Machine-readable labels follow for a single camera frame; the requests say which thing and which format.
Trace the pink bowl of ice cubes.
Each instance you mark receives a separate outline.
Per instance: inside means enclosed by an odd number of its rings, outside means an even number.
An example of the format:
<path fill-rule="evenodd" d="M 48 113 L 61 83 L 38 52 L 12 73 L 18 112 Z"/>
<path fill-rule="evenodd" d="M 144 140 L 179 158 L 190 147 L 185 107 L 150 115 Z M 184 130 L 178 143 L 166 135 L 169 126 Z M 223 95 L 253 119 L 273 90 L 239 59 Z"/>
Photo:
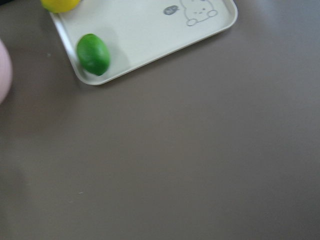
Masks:
<path fill-rule="evenodd" d="M 12 60 L 4 42 L 0 40 L 0 103 L 6 99 L 13 81 Z"/>

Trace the cream plastic tray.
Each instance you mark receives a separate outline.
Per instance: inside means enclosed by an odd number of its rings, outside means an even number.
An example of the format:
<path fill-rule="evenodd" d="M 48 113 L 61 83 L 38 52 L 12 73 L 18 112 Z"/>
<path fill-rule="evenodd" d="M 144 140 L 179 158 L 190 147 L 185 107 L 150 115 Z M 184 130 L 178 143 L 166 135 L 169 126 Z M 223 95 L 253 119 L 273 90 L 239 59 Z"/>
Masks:
<path fill-rule="evenodd" d="M 78 79 L 102 85 L 230 28 L 238 9 L 232 0 L 82 0 L 51 18 Z M 87 72 L 76 54 L 80 38 L 95 34 L 110 53 L 100 76 Z"/>

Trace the green lime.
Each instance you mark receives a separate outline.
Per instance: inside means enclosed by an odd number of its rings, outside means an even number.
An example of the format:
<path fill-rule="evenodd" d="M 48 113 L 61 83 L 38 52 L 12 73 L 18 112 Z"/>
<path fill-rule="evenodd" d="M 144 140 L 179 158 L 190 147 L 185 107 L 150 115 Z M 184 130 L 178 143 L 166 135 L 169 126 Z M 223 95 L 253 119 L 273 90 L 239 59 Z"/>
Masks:
<path fill-rule="evenodd" d="M 106 44 L 95 34 L 83 35 L 76 45 L 80 65 L 90 74 L 101 76 L 110 66 L 110 53 Z"/>

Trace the yellow lemon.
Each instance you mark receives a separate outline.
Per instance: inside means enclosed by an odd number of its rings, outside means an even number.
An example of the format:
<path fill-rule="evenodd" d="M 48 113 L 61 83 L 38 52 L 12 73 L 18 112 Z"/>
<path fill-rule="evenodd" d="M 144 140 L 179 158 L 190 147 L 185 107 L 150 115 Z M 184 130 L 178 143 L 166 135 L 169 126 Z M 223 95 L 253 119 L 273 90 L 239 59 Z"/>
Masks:
<path fill-rule="evenodd" d="M 81 1 L 80 0 L 40 0 L 44 9 L 51 13 L 65 13 L 73 10 Z"/>

